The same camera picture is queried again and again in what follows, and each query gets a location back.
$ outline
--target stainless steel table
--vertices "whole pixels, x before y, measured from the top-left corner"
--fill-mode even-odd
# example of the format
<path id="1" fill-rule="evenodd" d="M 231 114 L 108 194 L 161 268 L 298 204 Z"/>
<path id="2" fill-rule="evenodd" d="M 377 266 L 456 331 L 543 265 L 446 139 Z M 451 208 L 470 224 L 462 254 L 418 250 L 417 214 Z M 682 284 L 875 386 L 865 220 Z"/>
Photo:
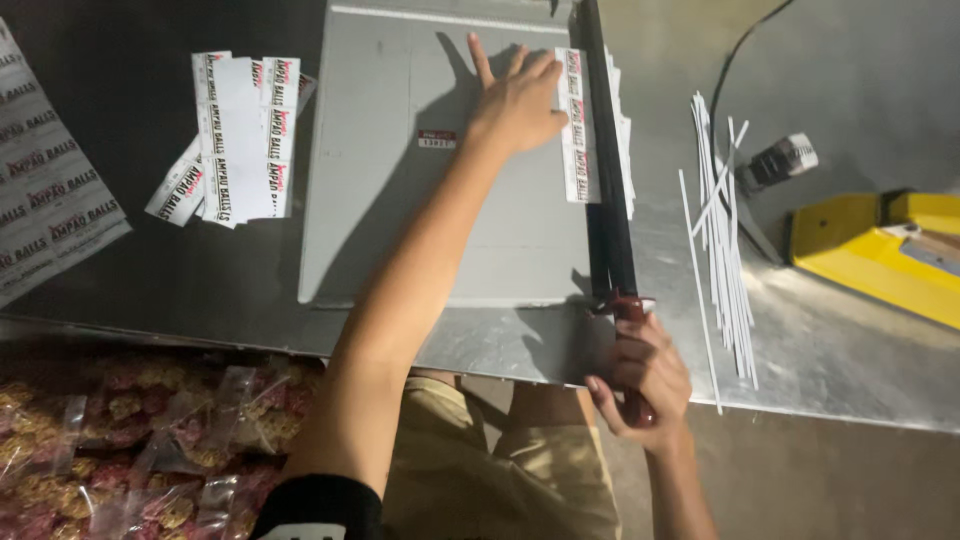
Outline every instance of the stainless steel table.
<path id="1" fill-rule="evenodd" d="M 189 53 L 280 55 L 319 70 L 324 6 L 297 0 L 96 0 L 57 8 L 19 2 L 2 13 L 31 65 L 111 191 L 134 233 L 4 310 L 37 319 L 231 346 L 330 353 L 344 314 L 297 303 L 306 160 L 296 212 L 237 231 L 179 229 L 141 209 L 196 132 Z M 640 290 L 690 365 L 694 400 L 712 399 L 677 169 L 696 171 L 687 97 L 712 90 L 723 56 L 774 2 L 604 0 L 608 44 L 623 68 L 624 112 L 634 119 Z M 755 202 L 774 227 L 786 209 L 840 191 L 912 185 L 956 192 L 960 72 L 948 22 L 960 5 L 926 12 L 896 0 L 798 0 L 761 28 L 734 63 L 720 115 L 750 119 L 751 154 L 806 131 L 821 167 Z M 308 153 L 312 114 L 299 125 Z M 960 332 L 744 254 L 760 390 L 717 352 L 725 405 L 960 432 Z M 577 382 L 609 323 L 577 307 L 448 310 L 418 363 L 517 380 Z"/>

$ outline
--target hand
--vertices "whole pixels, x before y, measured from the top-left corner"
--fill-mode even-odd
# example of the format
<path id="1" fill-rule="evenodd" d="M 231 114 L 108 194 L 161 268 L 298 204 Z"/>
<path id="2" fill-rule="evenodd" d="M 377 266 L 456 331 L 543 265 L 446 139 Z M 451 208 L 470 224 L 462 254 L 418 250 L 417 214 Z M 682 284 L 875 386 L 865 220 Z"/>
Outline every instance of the hand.
<path id="1" fill-rule="evenodd" d="M 530 50 L 521 45 L 502 79 L 490 72 L 487 54 L 477 34 L 467 36 L 470 55 L 483 85 L 483 95 L 468 128 L 468 138 L 494 142 L 507 155 L 540 146 L 566 125 L 566 113 L 550 109 L 550 99 L 563 65 L 550 54 L 543 54 L 523 71 Z"/>
<path id="2" fill-rule="evenodd" d="M 690 450 L 692 439 L 684 416 L 693 388 L 670 334 L 654 313 L 647 316 L 646 323 L 619 320 L 616 331 L 628 339 L 618 339 L 613 346 L 616 364 L 612 381 L 643 394 L 656 411 L 657 421 L 651 428 L 628 426 L 610 387 L 591 375 L 586 378 L 587 388 L 600 415 L 614 435 L 638 441 L 651 454 L 664 456 Z"/>

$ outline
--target black sleeve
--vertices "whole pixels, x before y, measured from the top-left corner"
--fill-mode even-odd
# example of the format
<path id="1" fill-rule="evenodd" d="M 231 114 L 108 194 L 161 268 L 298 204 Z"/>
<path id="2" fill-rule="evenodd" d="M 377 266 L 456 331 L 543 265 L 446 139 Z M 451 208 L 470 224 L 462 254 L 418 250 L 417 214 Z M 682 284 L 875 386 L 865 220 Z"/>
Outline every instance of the black sleeve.
<path id="1" fill-rule="evenodd" d="M 307 475 L 289 479 L 270 493 L 251 538 L 284 525 L 330 524 L 346 529 L 345 540 L 380 540 L 382 509 L 376 492 L 364 483 L 335 475 Z"/>

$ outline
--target person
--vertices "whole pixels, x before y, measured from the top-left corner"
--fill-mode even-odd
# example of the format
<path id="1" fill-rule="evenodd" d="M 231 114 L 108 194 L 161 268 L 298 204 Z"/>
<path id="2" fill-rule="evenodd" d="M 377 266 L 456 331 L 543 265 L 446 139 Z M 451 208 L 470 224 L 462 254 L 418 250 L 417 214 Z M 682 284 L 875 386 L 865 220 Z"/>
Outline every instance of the person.
<path id="1" fill-rule="evenodd" d="M 518 383 L 490 454 L 476 406 L 452 377 L 411 373 L 501 166 L 567 122 L 551 110 L 562 71 L 552 55 L 526 62 L 520 47 L 495 79 L 476 34 L 468 45 L 483 92 L 463 142 L 350 313 L 252 537 L 618 537 L 595 405 L 614 434 L 646 451 L 656 537 L 715 538 L 684 419 L 689 376 L 655 315 L 616 322 L 626 339 L 614 345 L 612 375 L 653 406 L 651 428 L 628 426 L 599 377 L 587 377 L 588 393 Z"/>

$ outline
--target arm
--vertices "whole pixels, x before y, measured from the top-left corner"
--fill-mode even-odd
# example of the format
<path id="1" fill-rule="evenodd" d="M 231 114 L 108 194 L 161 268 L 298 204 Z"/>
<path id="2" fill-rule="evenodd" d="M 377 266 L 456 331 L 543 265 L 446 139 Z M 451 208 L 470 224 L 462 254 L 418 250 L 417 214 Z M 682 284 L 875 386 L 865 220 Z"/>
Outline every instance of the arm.
<path id="1" fill-rule="evenodd" d="M 453 287 L 467 238 L 500 167 L 566 123 L 550 109 L 561 74 L 544 55 L 521 72 L 517 50 L 495 80 L 476 35 L 470 53 L 484 93 L 436 191 L 350 313 L 323 385 L 284 469 L 356 479 L 381 498 L 394 449 L 403 384 Z"/>
<path id="2" fill-rule="evenodd" d="M 656 424 L 634 429 L 623 421 L 610 387 L 599 377 L 587 377 L 587 388 L 613 434 L 643 445 L 650 471 L 654 504 L 654 535 L 659 540 L 717 538 L 707 501 L 697 478 L 693 435 L 684 415 L 692 387 L 677 348 L 655 314 L 646 324 L 617 321 L 618 339 L 613 380 L 637 388 L 657 412 Z"/>

